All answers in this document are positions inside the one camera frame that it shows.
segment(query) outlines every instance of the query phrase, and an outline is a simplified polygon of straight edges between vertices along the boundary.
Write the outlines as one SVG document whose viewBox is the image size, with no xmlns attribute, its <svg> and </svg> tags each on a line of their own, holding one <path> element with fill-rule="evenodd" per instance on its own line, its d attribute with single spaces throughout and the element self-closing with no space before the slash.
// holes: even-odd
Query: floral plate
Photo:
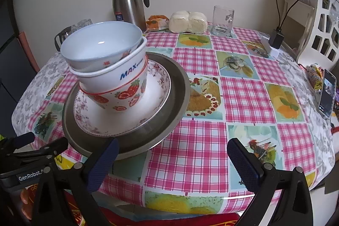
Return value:
<svg viewBox="0 0 339 226">
<path fill-rule="evenodd" d="M 123 112 L 104 109 L 79 90 L 73 114 L 77 125 L 94 136 L 120 136 L 135 131 L 151 120 L 165 104 L 171 91 L 171 79 L 159 63 L 149 60 L 144 96 Z"/>
</svg>

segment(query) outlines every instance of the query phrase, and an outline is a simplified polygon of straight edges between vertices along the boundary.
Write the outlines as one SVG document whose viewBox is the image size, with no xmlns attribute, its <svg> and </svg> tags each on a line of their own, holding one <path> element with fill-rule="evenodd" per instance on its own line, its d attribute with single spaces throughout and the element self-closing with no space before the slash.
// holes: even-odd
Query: stack of bowls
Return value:
<svg viewBox="0 0 339 226">
<path fill-rule="evenodd" d="M 104 108 L 123 111 L 135 105 L 131 97 L 145 88 L 146 43 L 141 29 L 131 23 L 100 22 L 71 34 L 60 52 L 88 97 Z"/>
</svg>

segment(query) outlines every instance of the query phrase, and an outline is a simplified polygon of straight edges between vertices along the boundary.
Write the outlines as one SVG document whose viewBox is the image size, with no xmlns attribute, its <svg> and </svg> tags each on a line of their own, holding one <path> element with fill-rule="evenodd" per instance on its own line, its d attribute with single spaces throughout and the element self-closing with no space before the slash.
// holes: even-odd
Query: smartphone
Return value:
<svg viewBox="0 0 339 226">
<path fill-rule="evenodd" d="M 330 118 L 332 114 L 336 84 L 336 77 L 325 69 L 318 109 L 327 118 Z"/>
</svg>

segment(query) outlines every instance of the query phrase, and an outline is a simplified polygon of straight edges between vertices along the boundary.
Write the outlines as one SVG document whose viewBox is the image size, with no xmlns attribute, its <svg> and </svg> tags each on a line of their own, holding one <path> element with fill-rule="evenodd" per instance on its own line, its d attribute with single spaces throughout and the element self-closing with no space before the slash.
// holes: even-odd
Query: round metal pan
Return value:
<svg viewBox="0 0 339 226">
<path fill-rule="evenodd" d="M 116 160 L 135 156 L 159 144 L 182 119 L 189 103 L 189 78 L 184 69 L 164 55 L 151 52 L 147 52 L 147 55 L 150 60 L 160 63 L 168 71 L 172 82 L 171 92 L 159 113 L 145 126 L 117 137 L 120 150 Z M 64 104 L 62 127 L 71 146 L 89 157 L 107 138 L 91 136 L 78 127 L 73 115 L 73 103 L 78 91 L 79 82 L 72 87 Z"/>
</svg>

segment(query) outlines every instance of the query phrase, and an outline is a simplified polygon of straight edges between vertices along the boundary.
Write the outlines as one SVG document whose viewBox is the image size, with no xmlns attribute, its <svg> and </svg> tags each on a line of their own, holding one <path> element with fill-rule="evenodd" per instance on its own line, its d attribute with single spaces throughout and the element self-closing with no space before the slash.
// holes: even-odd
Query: table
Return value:
<svg viewBox="0 0 339 226">
<path fill-rule="evenodd" d="M 152 150 L 116 161 L 101 192 L 187 214 L 242 211 L 253 194 L 227 157 L 232 137 L 258 155 L 267 150 L 263 161 L 278 169 L 301 166 L 309 188 L 331 171 L 335 160 L 330 123 L 316 111 L 314 90 L 296 62 L 284 49 L 277 60 L 269 57 L 260 44 L 262 34 L 255 30 L 233 28 L 232 38 L 209 30 L 201 35 L 145 34 L 148 51 L 172 57 L 187 72 L 188 111 Z M 64 136 L 63 103 L 75 82 L 56 53 L 28 86 L 12 123 L 18 135 L 35 133 L 33 148 Z M 56 158 L 62 168 L 85 160 L 71 146 Z M 276 192 L 273 201 L 278 197 Z"/>
</svg>

